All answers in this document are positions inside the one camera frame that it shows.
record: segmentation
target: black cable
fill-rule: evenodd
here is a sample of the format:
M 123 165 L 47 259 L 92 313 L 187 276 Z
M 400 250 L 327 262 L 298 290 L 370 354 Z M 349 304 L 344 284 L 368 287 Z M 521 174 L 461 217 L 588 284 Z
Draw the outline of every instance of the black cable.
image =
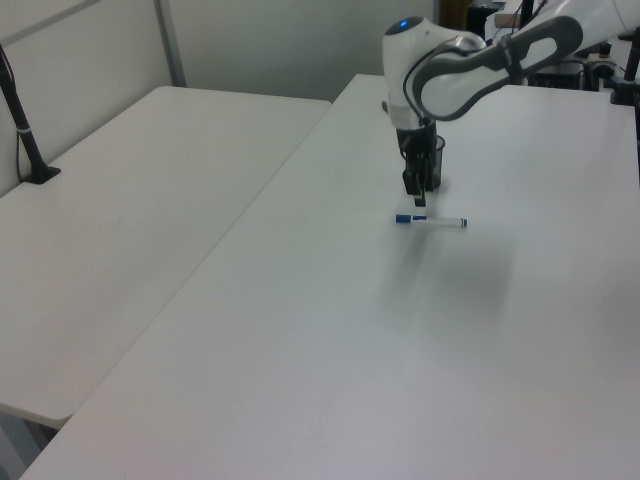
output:
M 522 2 L 520 2 L 520 6 L 518 7 L 518 9 L 515 11 L 515 13 L 511 16 L 511 18 L 509 19 L 509 21 L 507 22 L 507 27 L 509 26 L 509 24 L 511 24 L 512 27 L 515 28 L 515 24 L 516 24 L 516 16 L 518 15 L 518 12 L 520 12 L 520 10 L 522 9 L 522 5 L 524 4 L 524 0 Z M 493 41 L 496 39 L 496 37 L 498 36 L 498 34 L 504 30 L 507 27 L 500 27 L 496 33 L 493 34 L 493 38 L 491 39 L 491 42 L 493 43 Z
M 2 57 L 2 62 L 7 67 L 7 70 L 9 70 L 9 76 L 11 77 L 11 83 L 13 83 L 13 86 L 15 87 L 16 86 L 16 77 L 13 74 L 13 69 L 11 68 L 11 62 L 9 62 L 9 59 L 7 58 L 7 54 L 4 52 L 4 49 L 2 48 L 2 44 L 0 44 L 0 57 Z
M 542 2 L 540 2 L 540 5 L 538 5 L 538 8 L 536 9 L 535 12 L 533 12 L 533 14 L 531 15 L 531 18 L 529 18 L 529 20 L 527 20 L 527 23 L 525 23 L 523 25 L 523 27 L 529 25 L 531 23 L 531 21 L 536 18 L 538 16 L 538 14 L 540 13 L 540 10 L 542 10 L 542 8 L 549 2 L 549 0 L 542 0 Z
M 11 83 L 13 87 L 16 86 L 16 77 L 13 74 L 13 68 L 11 68 L 11 62 L 7 58 L 7 54 L 5 53 L 2 45 L 0 45 L 0 58 L 2 58 L 2 62 L 4 63 L 7 70 L 9 70 L 9 76 L 11 77 Z M 20 133 L 16 131 L 16 174 L 18 175 L 18 181 L 22 183 L 22 174 L 20 173 Z
M 513 32 L 516 31 L 516 17 L 518 16 L 518 12 L 522 10 L 523 5 L 524 5 L 524 0 L 520 3 L 518 10 L 516 10 L 516 13 L 513 14 L 513 17 L 511 19 L 511 35 L 513 35 Z
M 16 173 L 18 174 L 18 182 L 22 183 L 22 174 L 20 173 L 20 134 L 16 132 Z

